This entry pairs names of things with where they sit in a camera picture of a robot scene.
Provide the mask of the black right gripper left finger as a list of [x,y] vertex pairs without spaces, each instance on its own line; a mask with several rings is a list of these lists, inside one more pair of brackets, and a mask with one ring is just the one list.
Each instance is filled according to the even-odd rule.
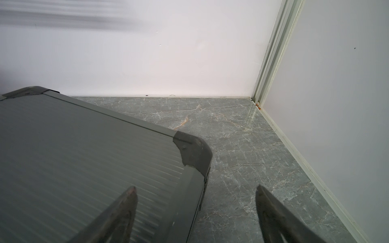
[[138,203],[136,187],[129,187],[70,243],[128,243]]

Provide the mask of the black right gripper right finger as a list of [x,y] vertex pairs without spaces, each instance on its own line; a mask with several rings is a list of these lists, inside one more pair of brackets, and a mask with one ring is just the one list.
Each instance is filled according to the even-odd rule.
[[265,187],[256,189],[256,210],[265,243],[323,243]]

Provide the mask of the black plastic poker case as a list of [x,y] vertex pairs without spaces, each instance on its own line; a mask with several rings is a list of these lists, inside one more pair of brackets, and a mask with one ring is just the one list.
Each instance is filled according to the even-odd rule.
[[56,91],[1,95],[1,242],[69,243],[129,187],[129,243],[187,243],[212,151],[167,129]]

